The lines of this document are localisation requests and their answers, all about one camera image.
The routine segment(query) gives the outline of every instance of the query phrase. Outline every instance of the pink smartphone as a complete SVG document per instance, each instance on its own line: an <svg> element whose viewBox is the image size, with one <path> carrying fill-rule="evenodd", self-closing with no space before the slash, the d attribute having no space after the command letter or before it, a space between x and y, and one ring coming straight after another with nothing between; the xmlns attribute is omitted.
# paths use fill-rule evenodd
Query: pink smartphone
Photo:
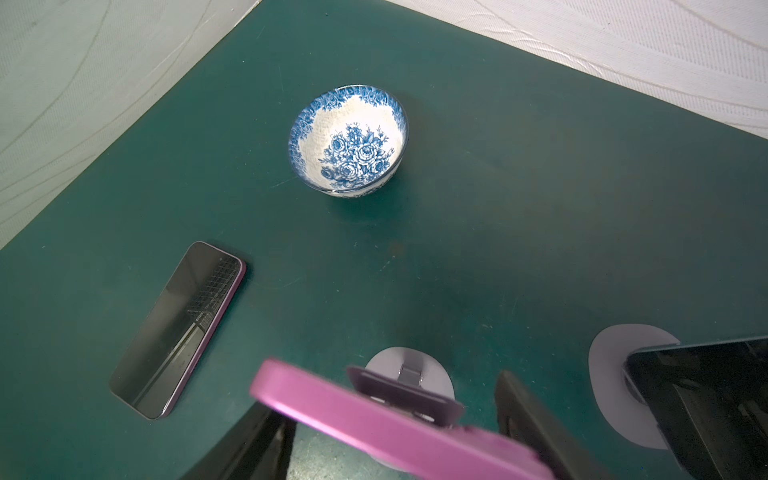
<svg viewBox="0 0 768 480"><path fill-rule="evenodd" d="M147 419L168 415L245 269L234 255L192 243L112 373L112 393Z"/></svg>
<svg viewBox="0 0 768 480"><path fill-rule="evenodd" d="M426 480L554 480L529 447L469 426L440 428L275 359L250 387L259 402Z"/></svg>

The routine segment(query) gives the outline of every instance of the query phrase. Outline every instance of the ceramic bowl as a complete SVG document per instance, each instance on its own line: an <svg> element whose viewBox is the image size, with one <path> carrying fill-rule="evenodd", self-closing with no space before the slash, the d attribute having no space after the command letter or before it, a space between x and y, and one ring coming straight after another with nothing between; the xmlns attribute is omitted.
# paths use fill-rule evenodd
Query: ceramic bowl
<svg viewBox="0 0 768 480"><path fill-rule="evenodd" d="M408 141L400 103L380 88L349 85L320 95L293 123L290 164L305 184L361 197L395 173Z"/></svg>

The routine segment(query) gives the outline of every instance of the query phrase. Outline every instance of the blue floral border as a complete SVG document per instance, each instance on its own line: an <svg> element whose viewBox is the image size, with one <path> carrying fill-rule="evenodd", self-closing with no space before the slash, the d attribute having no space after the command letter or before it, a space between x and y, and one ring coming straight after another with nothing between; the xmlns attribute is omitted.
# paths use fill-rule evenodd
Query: blue floral border
<svg viewBox="0 0 768 480"><path fill-rule="evenodd" d="M311 104L299 113L290 130L290 139L288 140L290 163L296 173L304 180L311 183L311 180L306 175L306 162L299 151L299 140L307 138L312 132L312 125L318 111L331 111L341 108L347 100L355 96L360 96L367 104L391 107L398 130L403 135L403 138L407 137L408 121L406 120L406 114L400 103L386 91L371 87L370 85L350 85L328 91L315 98Z"/></svg>

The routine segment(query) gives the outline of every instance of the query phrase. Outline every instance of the green tabletop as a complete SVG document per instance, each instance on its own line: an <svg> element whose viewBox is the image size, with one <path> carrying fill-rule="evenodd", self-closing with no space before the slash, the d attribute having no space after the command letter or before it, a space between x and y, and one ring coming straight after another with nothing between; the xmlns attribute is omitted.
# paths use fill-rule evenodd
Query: green tabletop
<svg viewBox="0 0 768 480"><path fill-rule="evenodd" d="M286 159L315 96L404 105L393 180L342 200ZM264 0L0 251L0 476L176 478L277 356L337 382L389 346L449 371L495 429L510 369L619 478L687 478L603 419L603 328L766 333L768 141L379 0ZM171 415L107 388L186 248L249 274ZM394 478L299 431L293 478Z"/></svg>

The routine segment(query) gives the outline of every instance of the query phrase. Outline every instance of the white wall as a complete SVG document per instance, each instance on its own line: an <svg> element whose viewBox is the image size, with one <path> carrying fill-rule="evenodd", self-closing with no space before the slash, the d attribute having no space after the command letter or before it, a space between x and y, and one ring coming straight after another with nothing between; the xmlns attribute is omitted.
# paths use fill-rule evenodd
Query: white wall
<svg viewBox="0 0 768 480"><path fill-rule="evenodd" d="M258 1L0 0L0 247ZM767 0L394 1L768 138Z"/></svg>
<svg viewBox="0 0 768 480"><path fill-rule="evenodd" d="M0 248L259 0L0 0Z"/></svg>

